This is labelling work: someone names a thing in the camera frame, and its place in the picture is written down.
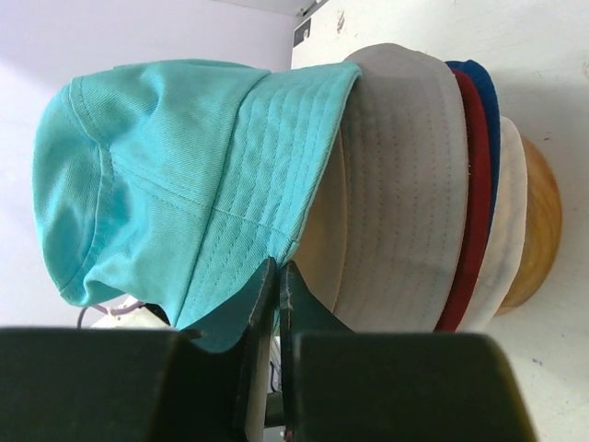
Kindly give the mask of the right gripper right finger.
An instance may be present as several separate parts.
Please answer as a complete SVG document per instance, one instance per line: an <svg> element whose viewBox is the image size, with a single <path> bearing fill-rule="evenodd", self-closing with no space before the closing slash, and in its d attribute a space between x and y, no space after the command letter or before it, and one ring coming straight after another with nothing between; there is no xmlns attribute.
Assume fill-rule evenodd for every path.
<svg viewBox="0 0 589 442"><path fill-rule="evenodd" d="M283 412L294 441L532 441L500 346L472 333L354 332L280 273Z"/></svg>

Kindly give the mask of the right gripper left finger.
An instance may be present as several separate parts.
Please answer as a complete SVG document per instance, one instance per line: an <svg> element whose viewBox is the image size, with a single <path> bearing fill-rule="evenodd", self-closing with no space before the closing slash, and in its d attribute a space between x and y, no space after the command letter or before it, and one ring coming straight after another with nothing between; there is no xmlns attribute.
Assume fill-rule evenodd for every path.
<svg viewBox="0 0 589 442"><path fill-rule="evenodd" d="M274 260L183 331L4 328L5 441L260 441Z"/></svg>

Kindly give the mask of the grey cap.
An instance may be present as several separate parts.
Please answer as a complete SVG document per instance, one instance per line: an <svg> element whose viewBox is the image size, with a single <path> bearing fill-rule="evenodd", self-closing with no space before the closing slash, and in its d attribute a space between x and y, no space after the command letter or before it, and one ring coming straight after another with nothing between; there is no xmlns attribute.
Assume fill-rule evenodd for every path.
<svg viewBox="0 0 589 442"><path fill-rule="evenodd" d="M311 293L356 332L430 332L453 285L468 207L459 86L393 43L361 69L294 255Z"/></svg>

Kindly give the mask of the dark red bucket hat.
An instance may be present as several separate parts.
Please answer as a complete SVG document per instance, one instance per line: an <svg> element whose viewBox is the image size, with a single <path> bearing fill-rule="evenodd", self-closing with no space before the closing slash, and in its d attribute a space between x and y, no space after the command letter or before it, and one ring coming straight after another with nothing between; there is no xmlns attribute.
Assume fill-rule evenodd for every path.
<svg viewBox="0 0 589 442"><path fill-rule="evenodd" d="M468 206L461 251L450 294L435 329L454 332L472 298L487 245L491 208L490 143L484 107L468 74L454 68L466 118Z"/></svg>

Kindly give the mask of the white bucket hat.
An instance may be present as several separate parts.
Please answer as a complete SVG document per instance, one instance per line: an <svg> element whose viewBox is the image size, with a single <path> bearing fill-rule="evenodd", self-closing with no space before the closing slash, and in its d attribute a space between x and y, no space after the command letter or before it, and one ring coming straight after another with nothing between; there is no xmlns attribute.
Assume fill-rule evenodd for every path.
<svg viewBox="0 0 589 442"><path fill-rule="evenodd" d="M518 272L525 243L527 167L521 136L502 116L498 191L479 277L458 329L480 332L498 312Z"/></svg>

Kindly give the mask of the teal hat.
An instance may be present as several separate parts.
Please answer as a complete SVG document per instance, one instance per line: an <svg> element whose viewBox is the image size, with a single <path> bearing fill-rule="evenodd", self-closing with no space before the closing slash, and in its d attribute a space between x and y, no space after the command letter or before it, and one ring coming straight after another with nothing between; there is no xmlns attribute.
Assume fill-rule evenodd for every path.
<svg viewBox="0 0 589 442"><path fill-rule="evenodd" d="M62 299L130 295L182 330L265 260L291 260L360 74L171 60L72 79L43 112L32 159Z"/></svg>

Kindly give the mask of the blue bucket hat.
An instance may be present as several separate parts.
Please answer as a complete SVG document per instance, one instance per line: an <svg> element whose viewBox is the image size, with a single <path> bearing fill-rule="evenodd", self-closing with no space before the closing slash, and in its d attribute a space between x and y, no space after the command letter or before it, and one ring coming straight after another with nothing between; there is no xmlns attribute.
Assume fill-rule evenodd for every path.
<svg viewBox="0 0 589 442"><path fill-rule="evenodd" d="M489 138L489 158L491 167L491 202L488 232L491 232L497 201L501 159L501 127L499 101L491 75L487 69L474 60L446 61L451 69L466 74L479 94L485 114Z"/></svg>

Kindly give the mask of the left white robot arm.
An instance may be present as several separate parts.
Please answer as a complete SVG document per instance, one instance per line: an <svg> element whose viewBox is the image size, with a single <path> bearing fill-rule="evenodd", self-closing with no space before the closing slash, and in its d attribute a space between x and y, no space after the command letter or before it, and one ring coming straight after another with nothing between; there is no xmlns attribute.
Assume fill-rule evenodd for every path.
<svg viewBox="0 0 589 442"><path fill-rule="evenodd" d="M95 306L102 317L89 325L93 329L170 329L164 310L156 304L147 304L134 297L126 297L115 307Z"/></svg>

